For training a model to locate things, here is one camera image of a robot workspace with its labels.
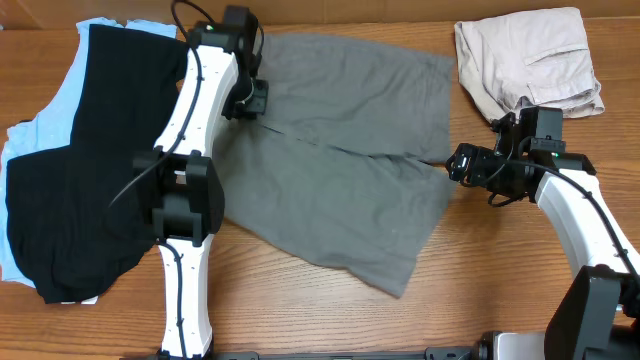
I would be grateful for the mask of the grey shorts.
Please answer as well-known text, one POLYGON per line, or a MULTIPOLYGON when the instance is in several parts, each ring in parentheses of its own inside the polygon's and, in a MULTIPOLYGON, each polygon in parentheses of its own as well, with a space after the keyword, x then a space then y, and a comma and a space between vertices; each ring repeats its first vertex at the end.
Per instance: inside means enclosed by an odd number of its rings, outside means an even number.
POLYGON ((401 296, 454 186, 451 57, 347 37, 270 35, 267 109, 215 143, 228 220, 401 296))

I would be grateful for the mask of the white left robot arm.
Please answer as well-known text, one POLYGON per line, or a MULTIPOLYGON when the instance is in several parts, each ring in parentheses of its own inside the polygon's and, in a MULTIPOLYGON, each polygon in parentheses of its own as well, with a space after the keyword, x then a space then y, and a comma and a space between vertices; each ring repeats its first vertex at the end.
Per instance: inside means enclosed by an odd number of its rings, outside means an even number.
POLYGON ((261 54, 200 45, 189 52, 183 87, 151 152, 138 156, 136 192, 163 261, 166 322, 159 359, 207 359, 209 252, 225 197, 212 161, 218 135, 233 119, 266 110, 257 79, 261 54))

